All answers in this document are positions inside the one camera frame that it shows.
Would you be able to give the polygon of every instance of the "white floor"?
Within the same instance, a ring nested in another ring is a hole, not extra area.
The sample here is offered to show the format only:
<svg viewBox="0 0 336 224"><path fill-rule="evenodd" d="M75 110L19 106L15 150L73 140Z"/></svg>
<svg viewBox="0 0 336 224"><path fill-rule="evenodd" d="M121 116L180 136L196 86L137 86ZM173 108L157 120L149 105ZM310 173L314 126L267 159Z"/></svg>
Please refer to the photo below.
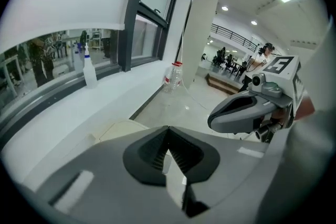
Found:
<svg viewBox="0 0 336 224"><path fill-rule="evenodd" d="M254 133L217 133L208 127L209 114L227 96L226 93L208 86L204 78L196 76L188 91L183 86L179 86L171 94L160 91L135 121L147 127L180 126L225 138L258 142Z"/></svg>

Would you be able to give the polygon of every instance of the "staircase railing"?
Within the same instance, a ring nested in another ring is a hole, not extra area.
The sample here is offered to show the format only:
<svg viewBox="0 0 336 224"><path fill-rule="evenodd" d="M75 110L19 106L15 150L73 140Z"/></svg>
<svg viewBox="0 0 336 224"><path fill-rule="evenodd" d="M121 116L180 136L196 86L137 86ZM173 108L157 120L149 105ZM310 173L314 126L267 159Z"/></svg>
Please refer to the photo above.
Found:
<svg viewBox="0 0 336 224"><path fill-rule="evenodd" d="M249 41L245 37L242 37L241 35L239 35L235 32L232 32L231 30L226 29L222 26L212 24L211 25L211 32L219 34L221 36L224 36L228 39L232 39L233 41L239 43L243 47L246 47L253 52L256 51L257 45L255 45L253 42Z"/></svg>

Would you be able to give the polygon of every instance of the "dark gray window frame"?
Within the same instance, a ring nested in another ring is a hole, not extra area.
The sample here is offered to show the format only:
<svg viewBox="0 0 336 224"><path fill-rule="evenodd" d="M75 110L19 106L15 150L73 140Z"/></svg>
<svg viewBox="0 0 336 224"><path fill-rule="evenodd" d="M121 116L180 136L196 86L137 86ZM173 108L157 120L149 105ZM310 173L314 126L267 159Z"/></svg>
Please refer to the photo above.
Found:
<svg viewBox="0 0 336 224"><path fill-rule="evenodd" d="M149 61L148 57L142 58L144 60L131 59L136 15L145 17L158 25L154 39L152 57L150 58L152 58L151 61L162 60L175 3L176 0L171 0L167 17L164 19L154 10L142 3L141 0L129 0L125 13L125 30L119 34L118 63L120 64L122 71L130 71L132 67L138 66L139 62L146 63Z"/></svg>

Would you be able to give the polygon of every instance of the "white spray bottle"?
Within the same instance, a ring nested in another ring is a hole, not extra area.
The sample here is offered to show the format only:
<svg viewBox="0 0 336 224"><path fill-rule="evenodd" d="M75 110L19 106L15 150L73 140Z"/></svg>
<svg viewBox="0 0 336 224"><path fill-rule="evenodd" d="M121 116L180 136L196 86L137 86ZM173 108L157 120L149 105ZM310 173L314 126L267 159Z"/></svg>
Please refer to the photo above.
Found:
<svg viewBox="0 0 336 224"><path fill-rule="evenodd" d="M83 68L84 78L86 85L89 89L94 89L97 87L97 77L95 68L92 65L88 43L85 46L85 58L84 58L84 68Z"/></svg>

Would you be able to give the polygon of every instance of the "wooden platform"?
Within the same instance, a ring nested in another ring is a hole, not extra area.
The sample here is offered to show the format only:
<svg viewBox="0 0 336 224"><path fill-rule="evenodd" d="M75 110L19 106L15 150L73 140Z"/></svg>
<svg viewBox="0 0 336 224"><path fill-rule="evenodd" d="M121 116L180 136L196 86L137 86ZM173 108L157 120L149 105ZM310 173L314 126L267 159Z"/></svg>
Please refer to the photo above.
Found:
<svg viewBox="0 0 336 224"><path fill-rule="evenodd" d="M214 87L229 95L235 94L239 91L240 87L237 83L229 82L220 76L208 73L205 77L209 86Z"/></svg>

